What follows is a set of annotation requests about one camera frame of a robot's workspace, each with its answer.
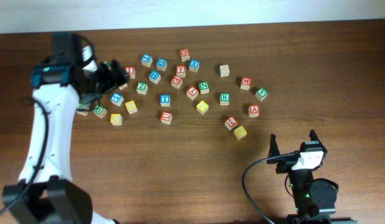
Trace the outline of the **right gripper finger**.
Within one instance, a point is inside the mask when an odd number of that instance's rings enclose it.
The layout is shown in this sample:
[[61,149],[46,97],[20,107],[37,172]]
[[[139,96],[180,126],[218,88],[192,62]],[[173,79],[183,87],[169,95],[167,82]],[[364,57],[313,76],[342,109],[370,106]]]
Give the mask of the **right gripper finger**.
[[271,134],[268,158],[275,158],[278,156],[280,156],[280,151],[276,142],[276,135]]
[[309,145],[319,145],[319,146],[323,145],[322,142],[319,140],[314,129],[310,130],[309,137],[310,137]]

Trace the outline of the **red I block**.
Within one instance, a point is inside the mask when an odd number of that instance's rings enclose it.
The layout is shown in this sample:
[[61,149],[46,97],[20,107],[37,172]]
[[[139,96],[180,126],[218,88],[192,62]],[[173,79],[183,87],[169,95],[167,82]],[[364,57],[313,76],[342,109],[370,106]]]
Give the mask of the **red I block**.
[[128,74],[130,79],[135,79],[136,77],[136,70],[133,66],[127,66],[125,67],[125,72]]

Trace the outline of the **yellow C block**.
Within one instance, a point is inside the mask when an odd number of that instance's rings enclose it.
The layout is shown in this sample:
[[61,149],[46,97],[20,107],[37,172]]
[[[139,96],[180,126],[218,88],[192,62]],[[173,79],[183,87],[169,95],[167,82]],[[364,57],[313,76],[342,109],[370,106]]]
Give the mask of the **yellow C block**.
[[121,114],[119,113],[113,113],[111,114],[111,117],[110,117],[110,123],[113,125],[113,126],[120,126],[122,125],[123,123],[123,117]]

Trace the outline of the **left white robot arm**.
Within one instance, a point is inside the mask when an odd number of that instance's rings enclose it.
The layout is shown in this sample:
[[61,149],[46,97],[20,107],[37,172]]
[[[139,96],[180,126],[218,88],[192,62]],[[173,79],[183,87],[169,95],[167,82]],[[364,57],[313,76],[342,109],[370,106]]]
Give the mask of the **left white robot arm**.
[[29,151],[16,185],[3,188],[5,210],[19,223],[116,223],[93,210],[90,195],[73,183],[70,145],[75,113],[129,77],[117,60],[96,64],[52,56],[33,69],[34,120]]

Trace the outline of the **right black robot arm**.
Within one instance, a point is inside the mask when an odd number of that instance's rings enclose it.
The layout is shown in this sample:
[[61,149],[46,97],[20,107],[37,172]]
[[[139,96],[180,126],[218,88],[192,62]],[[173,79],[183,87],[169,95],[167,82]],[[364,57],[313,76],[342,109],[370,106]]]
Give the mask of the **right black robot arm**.
[[287,174],[297,212],[287,216],[287,223],[331,223],[330,215],[336,212],[338,184],[313,178],[313,171],[323,165],[328,151],[314,130],[310,130],[309,137],[298,151],[282,155],[276,135],[271,135],[267,163],[277,165],[277,174]]

